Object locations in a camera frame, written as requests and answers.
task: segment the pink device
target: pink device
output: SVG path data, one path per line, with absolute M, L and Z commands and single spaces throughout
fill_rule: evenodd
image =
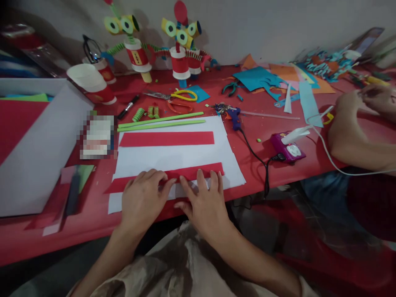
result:
M 272 134 L 270 141 L 275 148 L 277 153 L 281 153 L 285 156 L 285 163 L 294 163 L 297 160 L 303 159 L 306 157 L 303 151 L 295 144 L 283 144 L 282 138 L 285 137 L 289 132 Z

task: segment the green-handled pliers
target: green-handled pliers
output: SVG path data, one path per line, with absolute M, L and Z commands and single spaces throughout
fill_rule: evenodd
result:
M 222 91 L 222 94 L 224 94 L 224 92 L 226 91 L 226 89 L 228 88 L 232 88 L 232 91 L 228 94 L 228 97 L 231 97 L 232 95 L 234 95 L 236 88 L 238 87 L 238 83 L 239 80 L 235 79 L 232 83 L 226 85 Z

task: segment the googly eye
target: googly eye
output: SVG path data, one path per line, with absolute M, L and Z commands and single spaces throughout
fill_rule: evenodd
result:
M 120 32 L 120 28 L 117 22 L 109 16 L 104 18 L 104 25 L 107 31 L 109 31 L 110 33 L 118 34 Z
M 195 23 L 192 23 L 189 25 L 189 27 L 187 29 L 188 29 L 189 35 L 194 36 L 195 32 L 197 31 L 197 26 L 195 25 Z
M 121 18 L 120 22 L 121 22 L 121 26 L 125 33 L 128 33 L 128 34 L 133 33 L 133 24 L 132 24 L 131 20 L 129 20 L 129 18 L 123 16 Z
M 186 34 L 186 32 L 184 32 L 182 30 L 179 30 L 177 32 L 177 41 L 181 45 L 185 45 L 187 43 L 187 34 Z
M 165 31 L 169 37 L 174 37 L 176 35 L 176 25 L 171 21 L 167 21 Z

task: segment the red chair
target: red chair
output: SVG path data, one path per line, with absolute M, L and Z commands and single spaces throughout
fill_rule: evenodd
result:
M 308 248 L 310 261 L 277 253 L 276 257 L 296 269 L 306 280 L 339 296 L 395 296 L 396 252 L 383 247 L 375 257 L 347 259 L 320 240 L 291 199 L 268 200 L 254 210 L 272 215 L 297 230 Z

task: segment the white box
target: white box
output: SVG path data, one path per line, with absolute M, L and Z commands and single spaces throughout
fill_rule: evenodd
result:
M 40 93 L 54 99 L 0 165 L 0 217 L 42 212 L 94 106 L 66 79 L 0 79 L 0 97 Z

